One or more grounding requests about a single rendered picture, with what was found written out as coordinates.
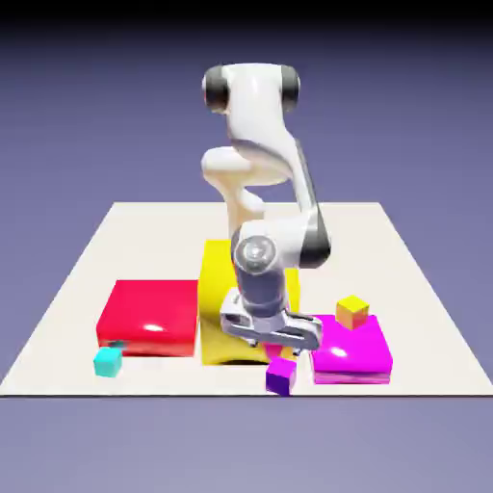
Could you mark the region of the small purple cube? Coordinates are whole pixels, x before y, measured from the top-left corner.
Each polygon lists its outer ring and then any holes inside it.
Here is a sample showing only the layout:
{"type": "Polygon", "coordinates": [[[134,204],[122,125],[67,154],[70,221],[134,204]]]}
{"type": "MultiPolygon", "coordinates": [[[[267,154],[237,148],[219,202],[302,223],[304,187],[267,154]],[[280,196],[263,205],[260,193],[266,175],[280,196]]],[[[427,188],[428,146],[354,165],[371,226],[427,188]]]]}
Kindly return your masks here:
{"type": "Polygon", "coordinates": [[[290,396],[296,378],[297,362],[276,357],[266,371],[266,390],[283,397],[290,396]]]}

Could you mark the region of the small cyan cube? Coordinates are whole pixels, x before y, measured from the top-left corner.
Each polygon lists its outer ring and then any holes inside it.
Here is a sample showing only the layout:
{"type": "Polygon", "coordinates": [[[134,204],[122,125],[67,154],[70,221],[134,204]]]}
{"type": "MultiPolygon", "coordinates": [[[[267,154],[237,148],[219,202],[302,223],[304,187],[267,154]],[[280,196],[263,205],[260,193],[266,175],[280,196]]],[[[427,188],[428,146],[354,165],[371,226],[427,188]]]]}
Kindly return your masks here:
{"type": "Polygon", "coordinates": [[[122,351],[118,347],[102,347],[93,359],[97,376],[115,377],[122,364],[122,351]]]}

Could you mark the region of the large magenta box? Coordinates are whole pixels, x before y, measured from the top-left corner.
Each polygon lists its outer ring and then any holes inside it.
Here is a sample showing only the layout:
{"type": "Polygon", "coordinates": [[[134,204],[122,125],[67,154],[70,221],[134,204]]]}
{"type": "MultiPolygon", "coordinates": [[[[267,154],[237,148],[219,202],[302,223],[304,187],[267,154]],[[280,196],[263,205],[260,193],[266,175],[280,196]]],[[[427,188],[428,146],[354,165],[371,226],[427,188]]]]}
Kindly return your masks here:
{"type": "Polygon", "coordinates": [[[318,315],[322,342],[310,352],[315,384],[388,384],[393,357],[377,316],[349,330],[334,315],[318,315]]]}

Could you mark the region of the large red box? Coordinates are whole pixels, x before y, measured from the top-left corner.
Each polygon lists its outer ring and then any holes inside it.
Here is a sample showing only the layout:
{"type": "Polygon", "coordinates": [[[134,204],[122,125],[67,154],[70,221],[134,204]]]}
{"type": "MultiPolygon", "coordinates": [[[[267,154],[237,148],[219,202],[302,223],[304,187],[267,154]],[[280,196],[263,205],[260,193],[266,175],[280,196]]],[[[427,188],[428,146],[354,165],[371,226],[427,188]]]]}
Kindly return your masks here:
{"type": "Polygon", "coordinates": [[[190,357],[195,352],[196,280],[116,282],[96,324],[98,344],[128,356],[190,357]]]}

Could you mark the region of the small orange cube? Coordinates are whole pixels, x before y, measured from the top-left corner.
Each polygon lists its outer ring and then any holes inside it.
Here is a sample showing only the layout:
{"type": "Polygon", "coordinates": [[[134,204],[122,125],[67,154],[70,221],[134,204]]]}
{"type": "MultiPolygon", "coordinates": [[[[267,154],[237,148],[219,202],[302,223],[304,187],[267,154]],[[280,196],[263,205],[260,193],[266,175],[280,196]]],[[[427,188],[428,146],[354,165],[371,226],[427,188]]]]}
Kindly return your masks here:
{"type": "Polygon", "coordinates": [[[370,304],[363,299],[350,295],[336,303],[335,319],[349,330],[354,330],[366,323],[370,304]]]}

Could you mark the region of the large yellow box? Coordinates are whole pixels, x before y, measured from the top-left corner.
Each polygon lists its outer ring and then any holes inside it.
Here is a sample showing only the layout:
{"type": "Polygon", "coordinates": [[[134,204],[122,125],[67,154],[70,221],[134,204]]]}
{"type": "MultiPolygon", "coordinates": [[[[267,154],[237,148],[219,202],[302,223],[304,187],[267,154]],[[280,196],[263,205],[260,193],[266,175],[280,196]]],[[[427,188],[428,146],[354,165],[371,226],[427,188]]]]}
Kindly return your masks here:
{"type": "Polygon", "coordinates": [[[225,296],[236,286],[230,259],[230,241],[207,240],[197,288],[202,363],[269,364],[277,356],[296,360],[290,348],[263,343],[251,347],[246,341],[222,331],[220,309],[225,296]]]}

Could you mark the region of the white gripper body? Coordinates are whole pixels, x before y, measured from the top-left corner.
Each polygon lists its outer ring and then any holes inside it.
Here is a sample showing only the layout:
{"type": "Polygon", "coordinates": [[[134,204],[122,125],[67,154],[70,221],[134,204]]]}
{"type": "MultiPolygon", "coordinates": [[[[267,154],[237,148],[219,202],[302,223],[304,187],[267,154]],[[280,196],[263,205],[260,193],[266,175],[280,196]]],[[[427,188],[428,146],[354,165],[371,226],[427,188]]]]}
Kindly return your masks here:
{"type": "Polygon", "coordinates": [[[301,350],[316,350],[322,342],[322,321],[282,309],[271,317],[254,317],[237,288],[226,295],[220,310],[223,332],[244,339],[301,350]]]}

